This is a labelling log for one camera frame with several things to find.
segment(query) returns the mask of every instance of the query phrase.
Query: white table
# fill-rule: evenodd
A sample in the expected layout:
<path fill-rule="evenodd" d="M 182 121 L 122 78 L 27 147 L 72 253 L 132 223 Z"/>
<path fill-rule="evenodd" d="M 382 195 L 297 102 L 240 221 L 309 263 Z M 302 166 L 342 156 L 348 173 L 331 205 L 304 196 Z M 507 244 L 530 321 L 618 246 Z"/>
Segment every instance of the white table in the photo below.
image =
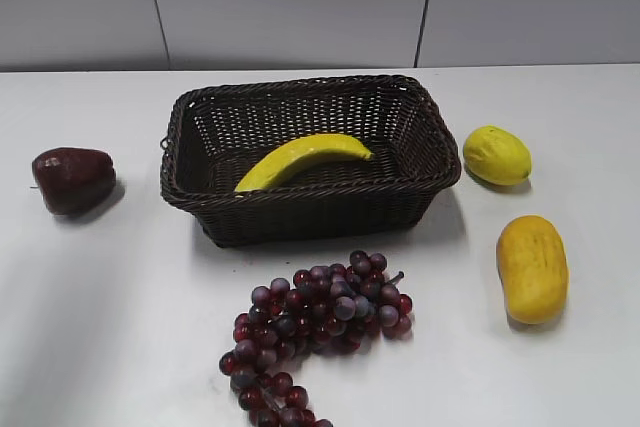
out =
<path fill-rule="evenodd" d="M 462 145 L 487 123 L 519 135 L 531 189 L 463 173 L 409 233 L 221 250 L 159 195 L 173 101 L 222 83 L 352 71 L 1 74 L 0 425 L 248 426 L 218 372 L 249 293 L 275 276 L 379 250 L 413 296 L 412 341 L 294 372 L 336 426 L 640 425 L 640 66 L 386 71 L 418 78 Z M 126 194 L 82 223 L 54 219 L 30 163 L 103 149 Z M 571 268 L 554 328 L 512 330 L 495 242 L 541 214 Z"/>

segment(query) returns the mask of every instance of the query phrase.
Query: dark brown wicker basket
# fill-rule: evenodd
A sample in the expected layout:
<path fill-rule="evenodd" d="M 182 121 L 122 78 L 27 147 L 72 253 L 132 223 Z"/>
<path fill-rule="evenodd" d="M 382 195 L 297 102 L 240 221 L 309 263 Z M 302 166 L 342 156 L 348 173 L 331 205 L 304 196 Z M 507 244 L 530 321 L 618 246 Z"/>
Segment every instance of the dark brown wicker basket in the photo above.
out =
<path fill-rule="evenodd" d="M 324 132 L 357 137 L 373 160 L 233 192 L 275 147 Z M 435 102 L 398 75 L 194 90 L 176 101 L 163 147 L 163 198 L 192 213 L 220 247 L 411 227 L 460 178 L 458 149 Z"/>

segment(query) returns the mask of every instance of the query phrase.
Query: yellow lemon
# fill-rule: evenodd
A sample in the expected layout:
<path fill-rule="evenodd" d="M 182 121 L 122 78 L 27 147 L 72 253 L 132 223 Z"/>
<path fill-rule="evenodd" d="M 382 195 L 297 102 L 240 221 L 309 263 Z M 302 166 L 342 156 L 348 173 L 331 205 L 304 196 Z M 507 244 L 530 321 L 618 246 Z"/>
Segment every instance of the yellow lemon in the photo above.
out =
<path fill-rule="evenodd" d="M 516 185 L 531 174 L 531 154 L 515 135 L 493 125 L 474 130 L 462 155 L 469 170 L 496 185 Z"/>
<path fill-rule="evenodd" d="M 236 186 L 236 192 L 277 187 L 298 172 L 324 162 L 369 160 L 373 154 L 355 137 L 314 134 L 294 139 L 267 154 Z"/>

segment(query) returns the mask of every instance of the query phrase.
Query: bunch of grapes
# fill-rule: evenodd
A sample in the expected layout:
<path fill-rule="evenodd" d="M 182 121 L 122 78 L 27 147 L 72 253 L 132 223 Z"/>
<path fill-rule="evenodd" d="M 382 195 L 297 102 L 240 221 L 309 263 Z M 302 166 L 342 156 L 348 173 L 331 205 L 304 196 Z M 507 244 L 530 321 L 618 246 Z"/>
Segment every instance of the bunch of grapes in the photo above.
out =
<path fill-rule="evenodd" d="M 235 320 L 235 348 L 220 359 L 231 376 L 240 407 L 256 427 L 333 427 L 316 420 L 309 396 L 286 372 L 270 375 L 277 364 L 308 352 L 334 349 L 352 353 L 366 335 L 390 338 L 411 330 L 412 301 L 384 274 L 387 259 L 352 252 L 350 266 L 318 265 L 293 276 L 295 288 L 283 278 L 253 289 L 253 305 Z"/>

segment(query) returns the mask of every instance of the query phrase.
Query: dark red apple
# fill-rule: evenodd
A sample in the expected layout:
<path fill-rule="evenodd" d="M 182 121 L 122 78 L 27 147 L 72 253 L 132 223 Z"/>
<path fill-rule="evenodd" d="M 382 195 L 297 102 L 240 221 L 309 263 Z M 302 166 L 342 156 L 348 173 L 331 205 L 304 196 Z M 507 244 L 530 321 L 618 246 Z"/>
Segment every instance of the dark red apple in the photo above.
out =
<path fill-rule="evenodd" d="M 43 152 L 31 164 L 44 203 L 52 214 L 81 214 L 106 199 L 116 185 L 109 154 L 60 147 Z"/>

